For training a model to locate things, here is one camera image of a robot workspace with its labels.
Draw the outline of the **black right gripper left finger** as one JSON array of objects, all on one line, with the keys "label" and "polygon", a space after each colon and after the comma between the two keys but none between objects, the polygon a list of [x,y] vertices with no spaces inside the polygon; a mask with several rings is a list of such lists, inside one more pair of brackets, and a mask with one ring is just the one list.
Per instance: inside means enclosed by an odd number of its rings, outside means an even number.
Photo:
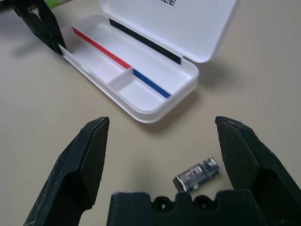
[{"label": "black right gripper left finger", "polygon": [[77,226],[95,204],[110,120],[88,122],[57,158],[24,225]]}]

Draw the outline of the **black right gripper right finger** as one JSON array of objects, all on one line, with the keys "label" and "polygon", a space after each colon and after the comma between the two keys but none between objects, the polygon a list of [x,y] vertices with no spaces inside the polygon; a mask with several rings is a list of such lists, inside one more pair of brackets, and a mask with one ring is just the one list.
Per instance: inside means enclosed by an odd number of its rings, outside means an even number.
[{"label": "black right gripper right finger", "polygon": [[215,118],[222,159],[236,190],[248,190],[269,226],[301,224],[301,190],[277,156],[242,122]]}]

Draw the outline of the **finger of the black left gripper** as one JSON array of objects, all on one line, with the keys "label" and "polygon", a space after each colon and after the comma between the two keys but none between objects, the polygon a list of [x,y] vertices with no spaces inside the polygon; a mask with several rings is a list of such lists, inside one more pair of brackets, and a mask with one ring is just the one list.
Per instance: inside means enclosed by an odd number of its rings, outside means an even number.
[{"label": "finger of the black left gripper", "polygon": [[13,9],[20,16],[31,32],[62,55],[60,47],[65,48],[65,42],[56,17],[43,0],[14,0]]}]

